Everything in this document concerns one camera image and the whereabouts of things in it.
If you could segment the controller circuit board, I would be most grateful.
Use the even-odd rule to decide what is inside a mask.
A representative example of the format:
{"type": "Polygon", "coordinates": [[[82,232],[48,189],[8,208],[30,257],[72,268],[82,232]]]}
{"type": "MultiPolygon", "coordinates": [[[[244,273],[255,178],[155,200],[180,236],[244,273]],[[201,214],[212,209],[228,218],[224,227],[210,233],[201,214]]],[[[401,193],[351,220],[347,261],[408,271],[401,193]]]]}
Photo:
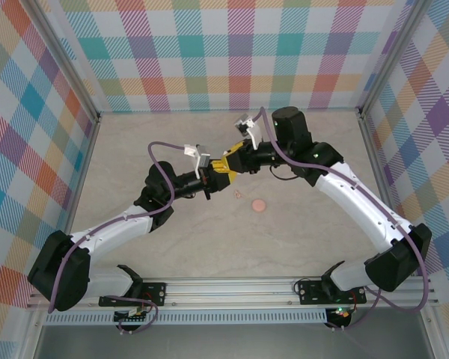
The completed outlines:
{"type": "Polygon", "coordinates": [[[326,314],[328,317],[328,321],[337,321],[337,320],[348,320],[351,319],[352,314],[355,310],[351,307],[336,307],[332,309],[327,309],[326,314]]]}
{"type": "Polygon", "coordinates": [[[122,323],[141,323],[147,318],[150,311],[142,308],[132,308],[129,310],[117,310],[114,312],[113,321],[122,323]]]}

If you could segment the grey metal sheet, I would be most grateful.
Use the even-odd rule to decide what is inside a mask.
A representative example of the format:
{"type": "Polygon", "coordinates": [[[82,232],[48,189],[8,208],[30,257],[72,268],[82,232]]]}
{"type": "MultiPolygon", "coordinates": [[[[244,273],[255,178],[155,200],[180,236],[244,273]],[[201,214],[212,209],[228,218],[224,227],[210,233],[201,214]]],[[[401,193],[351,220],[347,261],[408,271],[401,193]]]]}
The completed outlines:
{"type": "Polygon", "coordinates": [[[331,332],[313,325],[47,326],[34,359],[435,359],[419,331],[331,332]]]}

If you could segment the aluminium floor side rail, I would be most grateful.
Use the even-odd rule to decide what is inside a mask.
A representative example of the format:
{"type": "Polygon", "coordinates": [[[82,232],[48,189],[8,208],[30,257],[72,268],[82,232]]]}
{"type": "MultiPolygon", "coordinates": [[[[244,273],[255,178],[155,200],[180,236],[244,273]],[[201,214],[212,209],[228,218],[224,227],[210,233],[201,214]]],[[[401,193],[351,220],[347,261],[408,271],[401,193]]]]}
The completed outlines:
{"type": "Polygon", "coordinates": [[[371,274],[377,276],[375,285],[386,292],[392,292],[416,272],[421,273],[423,284],[422,298],[415,308],[405,308],[394,304],[385,296],[378,294],[376,298],[383,300],[394,309],[403,312],[417,312],[423,309],[428,302],[430,294],[430,281],[427,275],[424,260],[426,258],[432,233],[425,224],[414,226],[397,220],[397,213],[392,209],[390,190],[385,183],[384,170],[381,169],[376,145],[373,143],[370,128],[365,115],[356,112],[359,129],[364,139],[367,154],[376,178],[382,205],[378,206],[378,213],[383,214],[385,223],[391,230],[397,232],[391,236],[391,247],[366,262],[371,274]]]}
{"type": "Polygon", "coordinates": [[[70,233],[72,230],[100,127],[101,122],[94,121],[91,124],[91,130],[89,132],[90,136],[88,138],[84,138],[82,146],[79,148],[79,152],[77,153],[77,157],[73,163],[75,165],[74,170],[76,174],[71,177],[72,188],[70,190],[70,195],[68,196],[66,210],[64,211],[64,214],[60,215],[58,218],[58,227],[49,234],[47,239],[51,238],[60,231],[70,233]]]}

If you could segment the left controller circuit board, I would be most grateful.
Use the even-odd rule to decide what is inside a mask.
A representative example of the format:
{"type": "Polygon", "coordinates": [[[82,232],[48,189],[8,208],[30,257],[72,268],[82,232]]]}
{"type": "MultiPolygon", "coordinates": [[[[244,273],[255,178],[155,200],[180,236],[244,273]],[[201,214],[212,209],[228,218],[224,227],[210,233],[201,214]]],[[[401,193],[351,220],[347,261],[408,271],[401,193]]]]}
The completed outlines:
{"type": "Polygon", "coordinates": [[[142,308],[132,308],[129,310],[117,310],[114,312],[113,321],[122,323],[141,323],[147,318],[150,311],[142,308]]]}

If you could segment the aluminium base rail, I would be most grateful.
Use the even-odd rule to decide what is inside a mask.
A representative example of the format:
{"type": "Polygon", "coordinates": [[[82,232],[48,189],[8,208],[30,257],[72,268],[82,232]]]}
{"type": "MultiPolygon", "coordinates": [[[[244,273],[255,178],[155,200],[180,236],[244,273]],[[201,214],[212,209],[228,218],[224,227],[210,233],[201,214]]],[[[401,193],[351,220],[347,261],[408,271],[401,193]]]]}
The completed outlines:
{"type": "MultiPolygon", "coordinates": [[[[351,307],[352,304],[301,304],[293,285],[297,277],[236,277],[236,278],[143,278],[146,283],[165,283],[164,304],[160,309],[211,310],[211,309],[270,309],[272,307],[351,307]]],[[[411,276],[393,292],[381,291],[381,295],[394,304],[413,308],[422,298],[422,279],[411,276]]],[[[105,292],[105,277],[98,284],[90,284],[92,294],[78,302],[71,310],[105,309],[98,305],[105,292]]],[[[370,307],[376,296],[364,288],[367,301],[357,304],[357,309],[370,307]]],[[[36,289],[32,291],[26,309],[47,311],[49,302],[36,289]]]]}

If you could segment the aluminium frame post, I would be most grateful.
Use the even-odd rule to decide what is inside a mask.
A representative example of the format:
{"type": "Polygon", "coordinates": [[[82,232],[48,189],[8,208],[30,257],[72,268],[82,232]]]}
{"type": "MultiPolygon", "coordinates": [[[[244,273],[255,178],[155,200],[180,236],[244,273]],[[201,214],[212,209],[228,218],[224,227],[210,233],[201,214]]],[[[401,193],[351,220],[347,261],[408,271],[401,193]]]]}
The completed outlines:
{"type": "Polygon", "coordinates": [[[58,66],[63,71],[71,88],[75,91],[80,103],[84,106],[85,111],[91,116],[91,119],[95,124],[100,124],[100,113],[73,66],[62,42],[55,33],[46,13],[39,5],[38,0],[22,0],[22,4],[23,7],[27,8],[29,16],[33,19],[33,22],[46,42],[50,53],[57,61],[58,66]]]}
{"type": "Polygon", "coordinates": [[[406,1],[395,22],[394,30],[382,48],[382,54],[379,56],[376,68],[370,74],[364,93],[356,107],[359,120],[364,121],[366,119],[366,116],[370,113],[371,108],[378,100],[381,92],[383,92],[385,83],[401,59],[412,39],[412,35],[415,33],[432,2],[433,0],[406,1]]]}

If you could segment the right controller circuit board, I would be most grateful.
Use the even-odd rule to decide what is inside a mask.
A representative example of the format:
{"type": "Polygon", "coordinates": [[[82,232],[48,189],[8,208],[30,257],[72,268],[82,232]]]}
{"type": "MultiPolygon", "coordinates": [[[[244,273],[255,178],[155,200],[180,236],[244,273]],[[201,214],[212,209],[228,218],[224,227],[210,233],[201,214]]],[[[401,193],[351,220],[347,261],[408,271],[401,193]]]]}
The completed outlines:
{"type": "Polygon", "coordinates": [[[327,309],[326,314],[328,317],[328,321],[337,321],[337,320],[348,320],[351,319],[352,314],[355,310],[351,307],[336,307],[332,309],[327,309]]]}

